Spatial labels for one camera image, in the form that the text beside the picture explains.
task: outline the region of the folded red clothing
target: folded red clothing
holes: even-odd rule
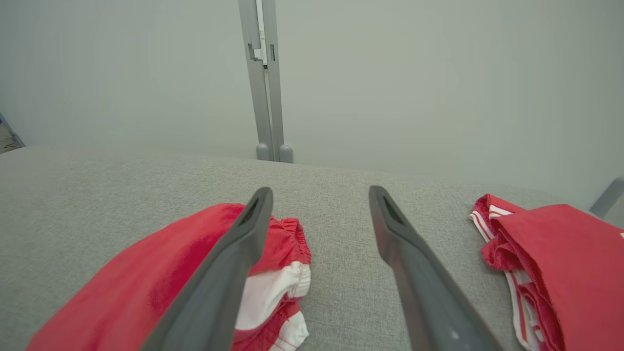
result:
[[[245,206],[220,204],[115,256],[36,334],[28,350],[138,350],[175,296]],[[310,286],[310,250],[296,219],[271,218],[250,270],[233,350],[292,351],[308,336],[298,300]]]
[[[518,290],[537,313],[542,348],[621,349],[624,230],[569,205],[523,210],[491,195],[477,203],[492,234],[482,249],[486,263],[530,279]]]

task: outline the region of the gray fabric surface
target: gray fabric surface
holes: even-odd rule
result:
[[[312,252],[301,301],[310,350],[407,350],[394,276],[379,258],[368,187],[384,186],[506,350],[515,340],[504,276],[480,257],[468,219],[491,192],[526,208],[561,202],[527,189],[469,187],[412,175],[188,154],[27,147],[0,155],[0,349],[33,333],[122,249],[261,186],[273,215],[296,217]]]

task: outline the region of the red cloth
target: red cloth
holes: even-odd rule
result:
[[[243,208],[241,204],[209,207],[123,250],[35,334],[27,350],[138,350]],[[303,229],[296,219],[271,218],[263,256],[250,277],[279,271],[293,262],[297,267],[307,265],[309,272],[310,250]],[[309,283],[308,279],[307,286],[297,286],[297,296],[285,294],[256,329],[236,330],[238,343],[233,350],[268,350],[279,342],[280,328],[299,312],[296,301]]]
[[[482,248],[495,269],[524,270],[518,286],[537,311],[549,350],[620,350],[624,325],[624,230],[569,205],[524,210],[503,200],[487,204],[494,236]],[[495,207],[511,214],[492,215]]]

